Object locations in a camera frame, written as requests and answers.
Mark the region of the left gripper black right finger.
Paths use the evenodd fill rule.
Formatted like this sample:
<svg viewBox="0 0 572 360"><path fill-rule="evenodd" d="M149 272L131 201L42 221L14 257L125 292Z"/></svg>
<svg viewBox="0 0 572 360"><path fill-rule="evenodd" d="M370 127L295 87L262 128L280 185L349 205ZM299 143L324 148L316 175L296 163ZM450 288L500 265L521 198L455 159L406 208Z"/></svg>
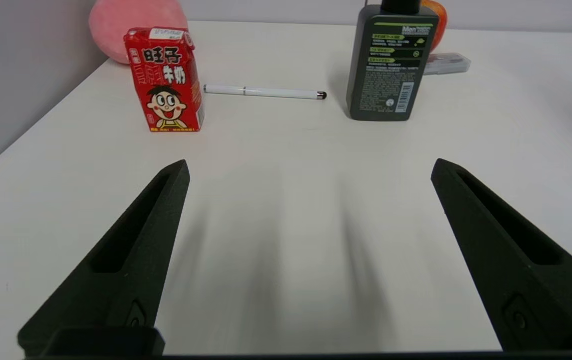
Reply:
<svg viewBox="0 0 572 360"><path fill-rule="evenodd" d="M572 255L458 164L431 182L501 348L572 351Z"/></svg>

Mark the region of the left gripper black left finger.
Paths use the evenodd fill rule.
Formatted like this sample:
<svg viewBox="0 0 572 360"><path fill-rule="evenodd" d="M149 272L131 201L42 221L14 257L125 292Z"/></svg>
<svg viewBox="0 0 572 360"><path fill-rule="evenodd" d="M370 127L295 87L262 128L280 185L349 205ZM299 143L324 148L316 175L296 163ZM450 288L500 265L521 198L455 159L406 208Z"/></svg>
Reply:
<svg viewBox="0 0 572 360"><path fill-rule="evenodd" d="M155 321L189 183L185 160L153 177L20 329L26 357L162 355Z"/></svg>

